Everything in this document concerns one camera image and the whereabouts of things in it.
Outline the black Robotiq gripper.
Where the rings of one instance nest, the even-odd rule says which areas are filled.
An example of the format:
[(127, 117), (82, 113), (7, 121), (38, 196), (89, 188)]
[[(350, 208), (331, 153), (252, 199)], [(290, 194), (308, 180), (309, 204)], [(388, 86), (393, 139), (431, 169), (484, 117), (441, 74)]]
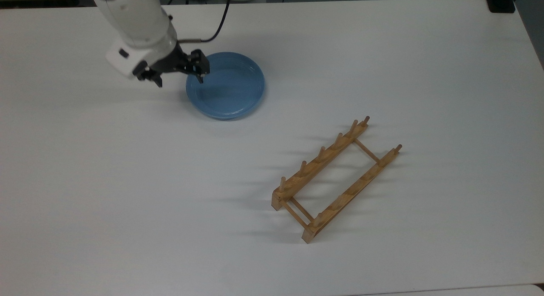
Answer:
[(165, 58), (159, 59), (150, 67), (147, 62), (139, 62), (133, 69), (133, 75), (138, 81), (150, 81), (161, 88), (162, 73), (181, 72), (185, 66), (186, 73), (195, 76), (200, 84), (203, 84), (206, 75), (210, 74), (210, 62), (202, 50), (196, 49), (186, 54), (180, 45), (175, 45)]

